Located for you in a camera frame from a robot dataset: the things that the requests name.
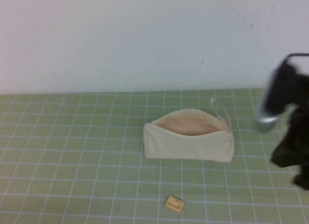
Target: wall mark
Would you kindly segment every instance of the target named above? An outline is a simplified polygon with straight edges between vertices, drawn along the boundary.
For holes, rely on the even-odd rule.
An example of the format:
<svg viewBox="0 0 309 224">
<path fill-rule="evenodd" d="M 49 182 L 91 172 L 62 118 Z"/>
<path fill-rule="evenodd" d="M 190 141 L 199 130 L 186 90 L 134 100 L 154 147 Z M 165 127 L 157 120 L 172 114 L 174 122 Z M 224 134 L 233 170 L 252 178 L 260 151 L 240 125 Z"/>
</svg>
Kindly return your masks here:
<svg viewBox="0 0 309 224">
<path fill-rule="evenodd" d="M 202 63 L 199 65 L 199 68 L 201 68 L 201 65 L 203 64 L 203 62 L 204 62 L 204 59 L 202 60 Z"/>
<path fill-rule="evenodd" d="M 271 8 L 271 11 L 270 11 L 270 15 L 269 15 L 269 20 L 268 20 L 268 23 L 267 23 L 267 26 L 266 26 L 266 29 L 268 29 L 268 26 L 270 24 L 270 20 L 271 20 L 271 16 L 272 16 L 272 11 L 274 10 L 274 8 L 276 7 L 276 5 L 274 4 Z"/>
</svg>

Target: cream zipper pouch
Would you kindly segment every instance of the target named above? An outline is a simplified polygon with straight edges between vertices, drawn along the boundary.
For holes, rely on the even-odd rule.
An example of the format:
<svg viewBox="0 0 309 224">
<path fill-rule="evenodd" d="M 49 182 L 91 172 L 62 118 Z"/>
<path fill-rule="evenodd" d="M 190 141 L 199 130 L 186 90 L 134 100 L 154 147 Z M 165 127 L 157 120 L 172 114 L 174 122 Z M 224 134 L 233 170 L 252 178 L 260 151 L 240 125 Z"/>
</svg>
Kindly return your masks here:
<svg viewBox="0 0 309 224">
<path fill-rule="evenodd" d="M 214 108 L 217 102 L 228 122 Z M 146 158 L 195 159 L 231 162 L 234 136 L 223 104 L 211 98 L 211 107 L 219 118 L 197 109 L 171 112 L 144 126 Z"/>
</svg>

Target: small beige eraser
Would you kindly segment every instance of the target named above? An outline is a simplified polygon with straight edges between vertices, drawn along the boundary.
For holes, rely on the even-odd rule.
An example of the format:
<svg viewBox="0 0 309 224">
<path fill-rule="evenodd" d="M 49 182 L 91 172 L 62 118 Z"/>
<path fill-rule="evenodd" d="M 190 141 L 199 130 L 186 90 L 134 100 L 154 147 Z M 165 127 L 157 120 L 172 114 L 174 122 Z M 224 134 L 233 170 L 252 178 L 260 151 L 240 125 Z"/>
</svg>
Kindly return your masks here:
<svg viewBox="0 0 309 224">
<path fill-rule="evenodd" d="M 165 203 L 165 207 L 180 213 L 183 209 L 184 202 L 170 196 Z"/>
</svg>

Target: label on eraser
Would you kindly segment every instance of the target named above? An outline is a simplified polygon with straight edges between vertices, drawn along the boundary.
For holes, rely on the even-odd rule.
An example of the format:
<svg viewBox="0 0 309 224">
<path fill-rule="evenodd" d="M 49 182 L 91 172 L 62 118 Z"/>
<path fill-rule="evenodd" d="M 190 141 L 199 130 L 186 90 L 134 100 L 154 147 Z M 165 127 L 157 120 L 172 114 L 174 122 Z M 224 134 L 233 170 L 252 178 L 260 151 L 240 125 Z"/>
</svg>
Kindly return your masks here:
<svg viewBox="0 0 309 224">
<path fill-rule="evenodd" d="M 182 211 L 183 205 L 184 205 L 183 201 L 180 201 L 172 196 L 170 196 L 167 202 L 165 203 L 165 207 L 170 208 L 176 211 L 177 213 L 180 213 Z"/>
</svg>

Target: white wall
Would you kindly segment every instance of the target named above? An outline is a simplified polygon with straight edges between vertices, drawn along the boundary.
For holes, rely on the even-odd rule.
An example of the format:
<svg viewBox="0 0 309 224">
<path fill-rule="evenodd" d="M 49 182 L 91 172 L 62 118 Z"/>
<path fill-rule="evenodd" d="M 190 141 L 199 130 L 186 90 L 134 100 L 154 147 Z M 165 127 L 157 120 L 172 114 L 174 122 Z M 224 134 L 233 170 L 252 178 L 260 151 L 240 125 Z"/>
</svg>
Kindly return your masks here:
<svg viewBox="0 0 309 224">
<path fill-rule="evenodd" d="M 261 86 L 308 1 L 0 0 L 0 94 Z"/>
</svg>

